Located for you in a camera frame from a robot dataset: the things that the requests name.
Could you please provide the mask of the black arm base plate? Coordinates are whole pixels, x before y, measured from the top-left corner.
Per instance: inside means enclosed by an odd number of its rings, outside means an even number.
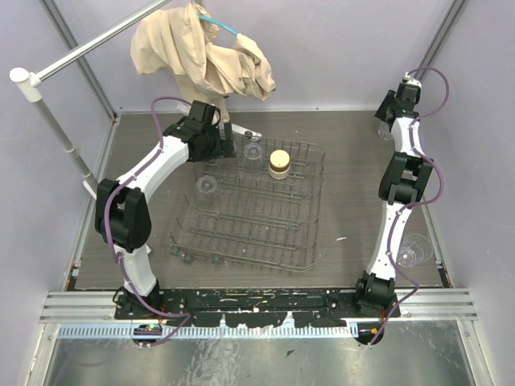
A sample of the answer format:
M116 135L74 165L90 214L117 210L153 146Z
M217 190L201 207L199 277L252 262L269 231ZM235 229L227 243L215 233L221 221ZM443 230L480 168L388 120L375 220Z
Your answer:
M126 289L112 300L117 320L158 319L167 326L278 327L291 317L296 328L336 327L350 318L384 318L391 310L361 306L353 289L337 288L162 289L149 300L157 314Z

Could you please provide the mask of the clear tumbler from corner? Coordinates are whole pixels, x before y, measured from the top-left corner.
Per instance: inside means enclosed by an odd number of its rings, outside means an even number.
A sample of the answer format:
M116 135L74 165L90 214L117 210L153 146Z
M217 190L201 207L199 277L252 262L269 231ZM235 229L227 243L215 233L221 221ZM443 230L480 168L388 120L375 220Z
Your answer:
M243 149L243 167L246 170L260 170L264 161L264 149L261 144L248 143Z

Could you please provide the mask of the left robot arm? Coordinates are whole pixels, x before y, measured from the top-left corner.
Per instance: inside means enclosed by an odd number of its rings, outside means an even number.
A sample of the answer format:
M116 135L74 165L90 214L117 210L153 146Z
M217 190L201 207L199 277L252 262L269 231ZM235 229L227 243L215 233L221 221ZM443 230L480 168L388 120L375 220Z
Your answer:
M94 216L95 230L109 246L132 308L142 318L163 313L147 251L150 199L183 164L235 155L231 127L221 125L218 107L203 101L190 102L186 116L166 129L158 127L157 133L157 144L136 166L117 179L99 182Z

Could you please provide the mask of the beige brown travel cup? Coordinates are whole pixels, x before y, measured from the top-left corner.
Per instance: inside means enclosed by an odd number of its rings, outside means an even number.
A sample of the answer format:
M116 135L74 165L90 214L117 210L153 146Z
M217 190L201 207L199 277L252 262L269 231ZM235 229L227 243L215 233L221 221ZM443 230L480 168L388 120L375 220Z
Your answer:
M290 172L290 155L285 150L275 150L270 155L268 171L273 179L285 179Z

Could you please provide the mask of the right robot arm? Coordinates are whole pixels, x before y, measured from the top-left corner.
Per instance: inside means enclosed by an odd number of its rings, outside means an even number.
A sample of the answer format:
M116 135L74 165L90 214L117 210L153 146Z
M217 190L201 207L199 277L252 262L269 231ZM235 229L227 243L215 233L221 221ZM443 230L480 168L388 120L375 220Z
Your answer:
M387 124L395 151L378 188L382 214L377 243L352 298L354 310L364 317L386 311L393 304L395 264L404 228L414 204L421 201L433 171L433 166L423 158L418 135L419 114L415 107L421 91L419 80L405 76L397 90L388 91L375 113L375 117Z

